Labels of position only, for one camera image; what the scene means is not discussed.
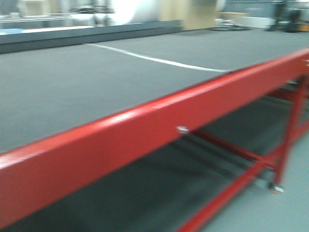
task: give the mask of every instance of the metal bolt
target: metal bolt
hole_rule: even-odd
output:
[[[177,127],[177,132],[179,134],[188,134],[189,133],[189,129],[185,126],[178,126]]]

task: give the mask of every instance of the red metal frame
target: red metal frame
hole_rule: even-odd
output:
[[[297,126],[301,114],[304,100],[307,98],[307,89],[309,86],[309,76],[301,78],[297,91],[289,93],[293,95],[293,106],[288,120],[286,133],[283,142],[273,151],[265,156],[260,156],[242,147],[231,144],[220,138],[217,138],[204,131],[194,131],[193,134],[199,138],[205,139],[212,144],[222,147],[223,149],[233,152],[247,160],[253,161],[254,164],[240,177],[238,177],[229,187],[220,193],[215,199],[203,207],[193,218],[184,224],[178,232],[195,232],[209,221],[229,200],[238,192],[248,185],[264,168],[272,167],[275,173],[274,183],[280,184],[288,152],[292,144],[309,129],[309,119],[301,126]]]
[[[181,137],[176,129],[178,126],[196,131],[287,81],[308,74],[308,59],[309,49],[304,49],[2,154],[0,228]],[[290,141],[308,127],[306,123],[297,128],[288,137],[287,144],[290,146]],[[286,147],[281,146],[267,157],[259,158],[234,147],[236,153],[257,161],[210,206],[206,206],[203,212],[207,211],[207,218],[213,216],[260,170],[266,166],[277,167],[273,157],[285,150]],[[205,222],[205,216],[198,221],[200,226]],[[186,228],[187,225],[180,231],[194,231]]]

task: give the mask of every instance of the cutting table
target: cutting table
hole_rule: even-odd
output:
[[[253,164],[180,232],[201,228],[264,169],[274,172],[270,189],[283,192],[289,149],[309,128],[298,124],[308,41],[197,30],[1,55],[0,227],[187,134]],[[281,88],[289,81],[293,91]],[[199,129],[265,95],[292,104],[282,142],[263,156]]]

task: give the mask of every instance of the white tape strip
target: white tape strip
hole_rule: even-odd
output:
[[[139,55],[136,53],[132,53],[132,52],[128,52],[122,49],[118,49],[118,48],[114,48],[114,47],[108,47],[108,46],[103,46],[103,45],[98,45],[95,43],[86,43],[86,45],[90,45],[90,46],[95,46],[95,47],[100,47],[100,48],[105,48],[111,51],[115,51],[115,52],[120,52],[129,56],[133,56],[133,57],[138,57],[141,59],[147,59],[147,60],[151,60],[151,61],[155,61],[155,62],[159,62],[159,63],[163,63],[163,64],[169,64],[169,65],[174,65],[174,66],[178,66],[178,67],[182,67],[182,68],[187,68],[187,69],[194,69],[194,70],[201,70],[201,71],[210,71],[210,72],[218,72],[218,73],[225,73],[228,72],[228,70],[221,70],[221,69],[209,69],[209,68],[203,68],[203,67],[199,67],[199,66],[193,66],[193,65],[188,65],[188,64],[182,64],[182,63],[178,63],[178,62],[174,62],[174,61],[169,61],[169,60],[165,60],[165,59],[157,59],[157,58],[152,58],[152,57],[147,57],[147,56],[143,56],[143,55]]]

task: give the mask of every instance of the gray table surface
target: gray table surface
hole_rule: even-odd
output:
[[[308,33],[208,30],[97,43],[237,70],[309,46]],[[216,78],[90,45],[0,55],[0,153]]]

